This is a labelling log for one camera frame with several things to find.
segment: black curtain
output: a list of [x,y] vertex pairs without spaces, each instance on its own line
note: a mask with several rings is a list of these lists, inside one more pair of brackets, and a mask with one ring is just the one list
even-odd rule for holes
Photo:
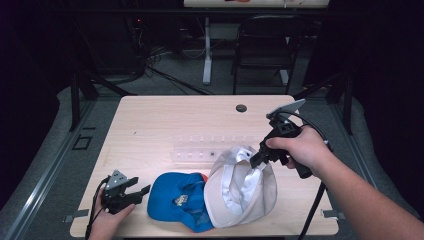
[[34,1],[0,7],[0,160],[3,208],[50,130],[70,66]]
[[304,84],[353,70],[353,95],[364,107],[376,156],[423,217],[424,3],[331,0],[329,11],[369,16],[323,22]]

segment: human hand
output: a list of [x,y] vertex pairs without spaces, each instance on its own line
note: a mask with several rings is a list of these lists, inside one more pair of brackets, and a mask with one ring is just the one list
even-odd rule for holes
[[[310,168],[315,176],[317,167],[333,155],[318,132],[308,125],[303,126],[302,132],[295,138],[270,138],[266,145],[272,149],[287,150],[297,162]],[[295,167],[291,158],[286,166],[290,169]]]
[[134,210],[135,204],[131,204],[128,207],[122,209],[116,214],[110,214],[103,209],[101,203],[101,196],[104,188],[100,189],[96,199],[96,206],[94,209],[94,216],[97,213],[99,215],[95,218],[91,227],[90,240],[96,239],[112,239],[118,229],[119,224]]

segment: white cap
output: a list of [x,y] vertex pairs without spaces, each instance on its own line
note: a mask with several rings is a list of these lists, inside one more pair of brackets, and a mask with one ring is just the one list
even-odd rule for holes
[[277,182],[271,164],[251,168],[254,150],[234,147],[212,166],[204,189],[212,224],[225,228],[250,223],[267,215],[277,200]]

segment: blue cap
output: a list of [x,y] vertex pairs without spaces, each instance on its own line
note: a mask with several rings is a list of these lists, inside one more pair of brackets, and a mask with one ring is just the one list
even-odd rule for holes
[[193,232],[212,229],[204,200],[206,180],[201,173],[160,175],[150,191],[147,213],[158,221],[182,222]]

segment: table surface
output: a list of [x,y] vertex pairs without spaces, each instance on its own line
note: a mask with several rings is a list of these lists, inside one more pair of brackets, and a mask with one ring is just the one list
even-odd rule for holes
[[272,7],[272,8],[326,8],[329,0],[250,0],[249,2],[225,0],[184,0],[185,7]]
[[[117,169],[139,181],[126,193],[153,184],[165,172],[201,172],[209,175],[219,151],[234,145],[259,142],[271,126],[265,114],[292,102],[291,96],[129,96],[122,98],[108,135],[81,200],[79,210],[90,209],[102,179]],[[236,111],[243,104],[246,112]],[[301,124],[299,119],[292,119]],[[274,209],[249,224],[193,233],[182,223],[160,222],[147,215],[149,194],[120,225],[121,237],[222,237],[298,235],[307,218],[320,184],[315,177],[300,179],[295,170],[272,163],[278,185]],[[324,218],[321,210],[331,210],[324,194],[308,230],[308,235],[333,235],[336,220]],[[70,232],[83,237],[89,217],[74,219]]]

